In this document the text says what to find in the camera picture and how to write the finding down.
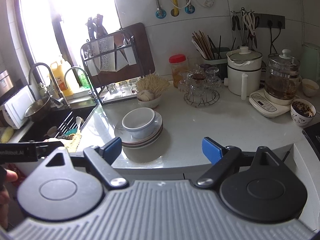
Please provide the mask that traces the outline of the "person's left hand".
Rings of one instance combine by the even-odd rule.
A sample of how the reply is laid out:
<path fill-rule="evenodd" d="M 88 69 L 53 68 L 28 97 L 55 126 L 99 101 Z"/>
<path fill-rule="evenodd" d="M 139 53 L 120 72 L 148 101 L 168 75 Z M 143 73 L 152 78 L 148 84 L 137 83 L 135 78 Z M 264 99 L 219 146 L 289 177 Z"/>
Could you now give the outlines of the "person's left hand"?
<path fill-rule="evenodd" d="M 16 181 L 18 179 L 18 175 L 16 172 L 11 171 L 11 170 L 6 170 L 7 174 L 6 174 L 6 182 L 13 182 Z M 8 227 L 8 212 L 9 212 L 9 200 L 10 200 L 10 196 L 9 193 L 7 191 L 7 189 L 4 187 L 3 190 L 1 191 L 1 227 L 3 229 L 7 229 Z"/>

